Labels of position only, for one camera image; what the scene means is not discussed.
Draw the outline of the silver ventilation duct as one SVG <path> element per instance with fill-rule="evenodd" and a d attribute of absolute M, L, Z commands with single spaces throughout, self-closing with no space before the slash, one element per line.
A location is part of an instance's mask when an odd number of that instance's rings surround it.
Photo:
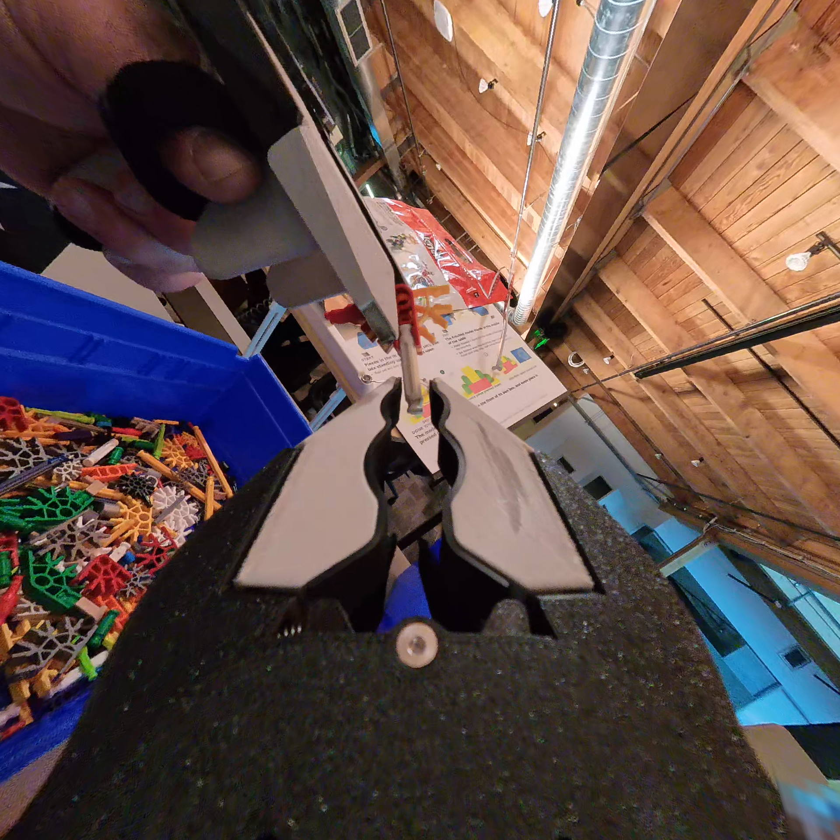
<path fill-rule="evenodd" d="M 635 50 L 656 1 L 601 1 L 574 90 L 532 255 L 508 315 L 512 327 L 529 320 L 551 258 L 569 222 Z"/>

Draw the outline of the tilted board stand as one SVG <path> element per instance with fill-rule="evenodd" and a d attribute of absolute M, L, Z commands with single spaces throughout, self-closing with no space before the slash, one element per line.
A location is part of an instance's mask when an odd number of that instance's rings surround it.
<path fill-rule="evenodd" d="M 274 325 L 258 355 L 309 421 L 314 420 L 342 389 L 319 351 L 290 313 L 285 313 Z"/>

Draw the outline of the white instruction sheet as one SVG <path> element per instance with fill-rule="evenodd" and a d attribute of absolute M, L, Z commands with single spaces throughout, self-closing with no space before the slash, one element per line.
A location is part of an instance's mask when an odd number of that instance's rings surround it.
<path fill-rule="evenodd" d="M 408 412 L 403 402 L 406 428 L 431 427 L 428 384 L 433 379 L 445 382 L 505 427 L 557 403 L 564 393 L 560 380 L 496 306 L 454 310 L 440 305 L 435 310 L 418 320 L 423 413 Z"/>

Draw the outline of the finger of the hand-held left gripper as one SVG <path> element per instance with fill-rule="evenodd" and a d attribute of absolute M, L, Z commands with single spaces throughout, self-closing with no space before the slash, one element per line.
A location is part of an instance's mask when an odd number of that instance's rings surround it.
<path fill-rule="evenodd" d="M 270 268 L 273 301 L 291 310 L 344 293 L 389 350 L 399 340 L 403 273 L 332 147 L 303 121 L 270 148 L 268 163 L 314 240 L 306 255 Z"/>

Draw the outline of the blue plastic bin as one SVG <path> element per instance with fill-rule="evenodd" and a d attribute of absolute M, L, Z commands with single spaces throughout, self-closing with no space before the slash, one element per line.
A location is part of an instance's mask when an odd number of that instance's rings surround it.
<path fill-rule="evenodd" d="M 310 435 L 258 357 L 5 263 L 1 322 L 2 396 L 49 412 L 194 424 L 230 469 L 236 490 Z M 52 762 L 97 683 L 2 740 L 2 784 Z"/>

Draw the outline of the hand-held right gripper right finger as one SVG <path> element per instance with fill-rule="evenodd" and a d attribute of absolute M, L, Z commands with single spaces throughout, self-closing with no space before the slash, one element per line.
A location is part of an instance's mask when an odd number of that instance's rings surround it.
<path fill-rule="evenodd" d="M 433 379 L 437 464 L 448 483 L 444 544 L 495 583 L 537 597 L 591 593 L 596 579 L 533 450 Z"/>

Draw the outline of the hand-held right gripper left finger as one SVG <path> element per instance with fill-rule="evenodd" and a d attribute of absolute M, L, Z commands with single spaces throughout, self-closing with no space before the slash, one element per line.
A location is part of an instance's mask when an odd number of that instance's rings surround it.
<path fill-rule="evenodd" d="M 235 578 L 240 588 L 303 592 L 387 534 L 379 458 L 399 417 L 386 380 L 298 448 Z"/>

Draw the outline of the person's left hand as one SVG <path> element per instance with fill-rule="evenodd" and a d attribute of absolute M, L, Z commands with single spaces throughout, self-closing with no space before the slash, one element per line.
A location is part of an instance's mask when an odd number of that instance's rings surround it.
<path fill-rule="evenodd" d="M 194 222 L 153 199 L 98 110 L 127 65 L 162 60 L 210 69 L 169 3 L 2 2 L 1 48 L 2 171 L 136 284 L 170 293 L 221 282 L 194 260 Z"/>

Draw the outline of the red yellow toy construction piece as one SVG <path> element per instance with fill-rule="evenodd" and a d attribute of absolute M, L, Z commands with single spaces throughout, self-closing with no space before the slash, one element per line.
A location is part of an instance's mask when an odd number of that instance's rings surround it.
<path fill-rule="evenodd" d="M 337 364 L 336 378 L 351 403 L 365 401 L 393 378 L 400 379 L 402 386 L 420 386 L 421 412 L 410 412 L 403 394 L 395 431 L 426 469 L 435 473 L 439 470 L 439 442 L 434 416 L 440 409 L 440 399 L 446 404 L 455 401 L 455 390 L 442 376 L 433 376 L 434 346 L 421 344 L 423 335 L 413 293 L 405 284 L 395 290 L 398 341 L 390 350 L 384 350 L 367 332 L 366 321 L 354 304 L 337 298 L 327 301 L 332 308 L 325 310 L 326 343 Z"/>

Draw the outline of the pile of colourful toy pieces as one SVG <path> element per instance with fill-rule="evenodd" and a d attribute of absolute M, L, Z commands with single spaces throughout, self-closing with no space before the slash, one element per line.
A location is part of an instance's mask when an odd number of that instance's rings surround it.
<path fill-rule="evenodd" d="M 233 497 L 193 423 L 1 399 L 1 735 L 99 677 L 131 615 Z"/>

